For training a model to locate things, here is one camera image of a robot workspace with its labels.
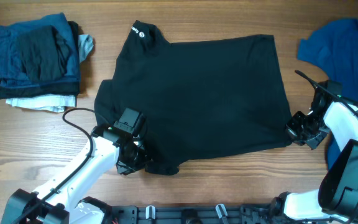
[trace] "black shirt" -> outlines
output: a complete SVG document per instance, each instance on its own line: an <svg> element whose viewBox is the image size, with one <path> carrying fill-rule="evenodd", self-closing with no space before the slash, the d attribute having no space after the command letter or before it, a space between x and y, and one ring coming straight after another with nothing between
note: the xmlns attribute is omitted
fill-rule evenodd
<svg viewBox="0 0 358 224"><path fill-rule="evenodd" d="M155 25L136 21L94 107L110 122L125 108L146 115L146 171L158 174L175 174L188 159L291 144L272 35L171 44Z"/></svg>

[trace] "wood grain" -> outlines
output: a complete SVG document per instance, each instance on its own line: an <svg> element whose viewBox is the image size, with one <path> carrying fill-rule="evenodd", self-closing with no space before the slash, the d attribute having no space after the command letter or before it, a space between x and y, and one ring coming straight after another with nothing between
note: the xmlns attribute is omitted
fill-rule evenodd
<svg viewBox="0 0 358 224"><path fill-rule="evenodd" d="M0 25L64 12L95 38L95 51L81 64L79 107L93 108L99 84L114 74L116 58L138 19L157 25L170 42L219 40L273 34L291 112L306 112L313 98L299 69L316 81L327 76L296 59L299 40L329 21L358 17L358 1L140 1L0 4ZM12 108L0 100L0 218L9 196L27 191L59 172L86 138L62 121L61 114ZM93 114L69 119L91 130ZM319 187L326 173L324 148L292 145L239 156L188 161L173 177L138 172L127 177L110 170L89 196L111 205L228 204L268 202L284 192Z"/></svg>

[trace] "white cloth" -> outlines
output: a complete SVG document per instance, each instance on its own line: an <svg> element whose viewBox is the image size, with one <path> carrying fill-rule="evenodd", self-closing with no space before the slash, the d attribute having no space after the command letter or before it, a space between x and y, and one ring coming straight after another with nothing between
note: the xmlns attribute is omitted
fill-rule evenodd
<svg viewBox="0 0 358 224"><path fill-rule="evenodd" d="M27 108L32 110L47 110L56 113L64 112L66 106L74 107L76 97L47 94L33 98L11 98L6 103L12 106Z"/></svg>
<svg viewBox="0 0 358 224"><path fill-rule="evenodd" d="M93 38L89 34L78 36L78 56L80 63L86 59L93 50ZM12 106L27 108L32 110L47 110L56 113L64 112L66 106L75 106L75 96L63 96L47 94L33 98L10 98L6 103Z"/></svg>

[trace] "navy blue fabric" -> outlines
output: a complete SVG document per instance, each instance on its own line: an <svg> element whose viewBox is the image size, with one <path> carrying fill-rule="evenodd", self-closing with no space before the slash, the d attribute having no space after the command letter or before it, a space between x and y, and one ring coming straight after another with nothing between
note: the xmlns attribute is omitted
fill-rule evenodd
<svg viewBox="0 0 358 224"><path fill-rule="evenodd" d="M72 54L67 60L67 72L61 79L33 83L25 74L25 69L19 57L17 48L17 36L43 26L54 26L58 33L67 41ZM54 83L79 83L80 69L79 58L71 28L63 13L52 14L41 19L18 22L10 26L0 26L0 86L2 88L33 88Z"/></svg>
<svg viewBox="0 0 358 224"><path fill-rule="evenodd" d="M312 63L326 72L331 80L342 83L342 96L358 101L358 20L341 19L302 39L298 59ZM332 141L327 163L332 167L339 156Z"/></svg>

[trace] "folded blue jeans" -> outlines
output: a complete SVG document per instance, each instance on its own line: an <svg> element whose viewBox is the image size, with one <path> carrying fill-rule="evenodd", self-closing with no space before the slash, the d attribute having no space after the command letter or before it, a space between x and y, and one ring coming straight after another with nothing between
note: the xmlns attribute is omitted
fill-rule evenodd
<svg viewBox="0 0 358 224"><path fill-rule="evenodd" d="M67 72L61 79L50 82L34 83L25 74L25 68L19 57L17 37L28 31L51 25L67 41L72 54L67 60ZM41 19L18 22L9 26L0 26L0 87L33 88L54 83L71 83L81 80L78 52L70 26L63 13L52 14Z"/></svg>

